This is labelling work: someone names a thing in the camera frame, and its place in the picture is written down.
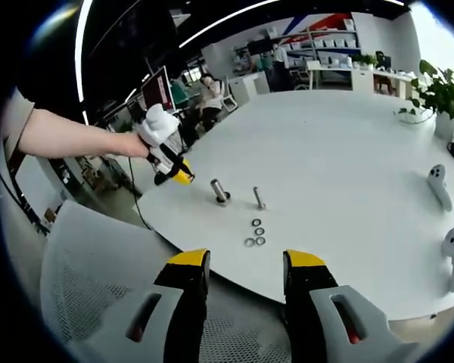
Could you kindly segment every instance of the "white round table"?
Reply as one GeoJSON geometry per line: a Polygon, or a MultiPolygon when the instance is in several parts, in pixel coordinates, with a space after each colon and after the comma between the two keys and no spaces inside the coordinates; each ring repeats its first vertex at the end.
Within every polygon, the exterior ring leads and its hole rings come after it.
{"type": "Polygon", "coordinates": [[[454,203],[454,159],[434,121],[410,126],[384,95],[295,91],[261,95],[223,120],[187,155],[191,186],[168,181],[138,202],[145,219],[181,250],[207,248],[213,271],[284,302],[286,249],[324,259],[390,320],[454,306],[450,260],[440,244],[454,227],[426,177],[446,166],[454,203]],[[232,195],[218,206],[210,181],[232,195]],[[258,211],[253,186],[267,210],[258,211]],[[253,219],[266,244],[247,248],[253,219]]]}

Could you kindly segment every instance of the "metal pin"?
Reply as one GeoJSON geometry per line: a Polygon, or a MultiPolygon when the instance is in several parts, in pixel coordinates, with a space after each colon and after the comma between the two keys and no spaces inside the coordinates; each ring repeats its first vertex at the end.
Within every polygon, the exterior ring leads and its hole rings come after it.
{"type": "Polygon", "coordinates": [[[215,191],[218,203],[225,203],[227,200],[230,199],[230,193],[224,191],[222,185],[220,185],[220,182],[217,179],[212,180],[210,182],[210,185],[212,185],[212,189],[213,191],[215,191]]]}
{"type": "Polygon", "coordinates": [[[263,210],[266,208],[266,204],[263,202],[263,199],[260,197],[259,193],[259,188],[254,187],[254,195],[256,196],[257,199],[257,209],[258,210],[263,210]]]}

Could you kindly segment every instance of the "window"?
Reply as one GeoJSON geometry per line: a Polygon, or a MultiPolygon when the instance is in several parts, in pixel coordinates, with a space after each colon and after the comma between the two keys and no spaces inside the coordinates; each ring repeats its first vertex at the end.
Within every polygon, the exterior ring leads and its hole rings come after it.
{"type": "Polygon", "coordinates": [[[191,68],[190,70],[186,70],[183,73],[183,76],[187,79],[188,83],[193,83],[198,81],[202,77],[202,72],[200,67],[191,68]]]}

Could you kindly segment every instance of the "human hand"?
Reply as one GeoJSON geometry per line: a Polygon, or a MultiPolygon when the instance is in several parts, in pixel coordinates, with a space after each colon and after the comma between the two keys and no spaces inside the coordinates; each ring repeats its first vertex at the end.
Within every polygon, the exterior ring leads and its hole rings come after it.
{"type": "Polygon", "coordinates": [[[114,154],[125,157],[144,157],[150,151],[136,132],[112,133],[114,154]]]}

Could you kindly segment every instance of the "black cable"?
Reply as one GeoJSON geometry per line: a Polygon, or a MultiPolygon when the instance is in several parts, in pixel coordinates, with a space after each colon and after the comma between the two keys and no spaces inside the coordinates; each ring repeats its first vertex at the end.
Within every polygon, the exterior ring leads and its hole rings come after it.
{"type": "MultiPolygon", "coordinates": [[[[133,184],[133,188],[136,189],[135,186],[135,176],[133,175],[133,167],[131,166],[131,157],[128,157],[128,164],[129,164],[129,172],[131,172],[131,183],[133,184]]],[[[136,205],[136,210],[138,210],[139,218],[145,225],[147,229],[151,230],[151,227],[148,225],[147,222],[145,222],[145,219],[143,218],[143,215],[141,214],[141,210],[139,209],[138,206],[138,197],[136,196],[136,193],[133,193],[133,198],[135,198],[135,205],[136,205]]]]}
{"type": "MultiPolygon", "coordinates": [[[[7,190],[8,194],[10,194],[11,198],[14,200],[14,202],[18,205],[18,207],[25,213],[27,214],[26,210],[23,208],[22,206],[22,203],[14,196],[14,194],[12,193],[12,191],[10,190],[10,188],[8,187],[7,183],[5,182],[5,180],[3,179],[3,176],[2,174],[0,173],[0,181],[2,182],[3,186],[5,187],[5,189],[7,190]]],[[[42,223],[40,222],[35,222],[36,223],[36,226],[42,230],[42,233],[51,233],[51,231],[45,227],[42,223]]]]}

